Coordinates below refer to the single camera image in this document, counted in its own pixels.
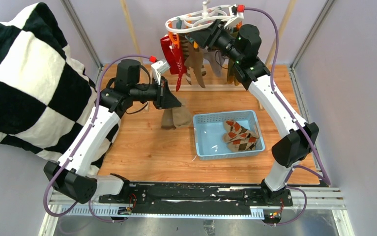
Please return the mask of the tan brown sock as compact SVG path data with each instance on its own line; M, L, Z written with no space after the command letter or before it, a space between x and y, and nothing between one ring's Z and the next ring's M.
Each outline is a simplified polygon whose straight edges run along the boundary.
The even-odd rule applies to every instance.
M165 129L188 127L193 116L186 106L165 109L161 119L161 127Z
M188 44L188 54L185 65L192 68L198 84L201 88L205 88L203 77L206 75L206 71L203 65L203 53L200 49L195 49L192 44Z

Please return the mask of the argyle beige orange sock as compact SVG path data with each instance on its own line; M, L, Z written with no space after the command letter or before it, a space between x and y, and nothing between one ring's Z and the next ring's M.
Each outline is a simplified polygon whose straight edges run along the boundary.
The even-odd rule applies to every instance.
M248 134L251 134L255 137L259 137L259 135L256 132L246 129L233 119L224 121L223 127L226 131L226 133L223 135L223 141L225 143L233 141L238 136L246 136Z

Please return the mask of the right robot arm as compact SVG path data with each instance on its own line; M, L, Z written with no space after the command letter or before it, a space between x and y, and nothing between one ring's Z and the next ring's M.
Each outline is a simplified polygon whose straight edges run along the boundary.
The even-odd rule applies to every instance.
M216 49L233 61L236 79L262 104L278 129L281 139L271 148L275 161L260 190L263 203L275 204L284 194L293 168L316 152L319 127L297 114L276 87L272 72L258 58L261 38L256 26L243 25L234 37L221 20L215 20L188 36L200 48Z

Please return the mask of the light blue plastic basket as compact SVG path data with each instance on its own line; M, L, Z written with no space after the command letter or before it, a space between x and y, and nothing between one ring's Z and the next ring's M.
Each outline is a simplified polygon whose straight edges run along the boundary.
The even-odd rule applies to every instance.
M201 161L256 156L265 150L252 110L195 115L193 125Z

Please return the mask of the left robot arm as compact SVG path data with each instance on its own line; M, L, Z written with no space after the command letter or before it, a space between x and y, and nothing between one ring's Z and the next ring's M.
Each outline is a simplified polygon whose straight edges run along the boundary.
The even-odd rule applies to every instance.
M88 121L72 145L58 161L48 161L44 166L44 173L54 190L81 204L95 195L111 195L118 203L129 200L130 189L124 186L124 178L118 175L97 177L88 171L103 141L120 126L121 118L133 102L152 102L158 110L181 106L162 75L169 68L165 60L154 60L148 73L150 82L141 84L140 71L145 67L137 60L124 59L117 65L116 76L101 91Z

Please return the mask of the red patterned sock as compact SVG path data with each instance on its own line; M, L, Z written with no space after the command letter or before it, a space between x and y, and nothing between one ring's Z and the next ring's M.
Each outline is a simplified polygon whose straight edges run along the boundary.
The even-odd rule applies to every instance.
M181 87L182 76L186 72L186 67L183 61L184 55L183 55L182 49L179 46L176 46L173 52L174 52L175 61L178 67L178 79L177 79L176 88L175 88L175 90L178 92Z

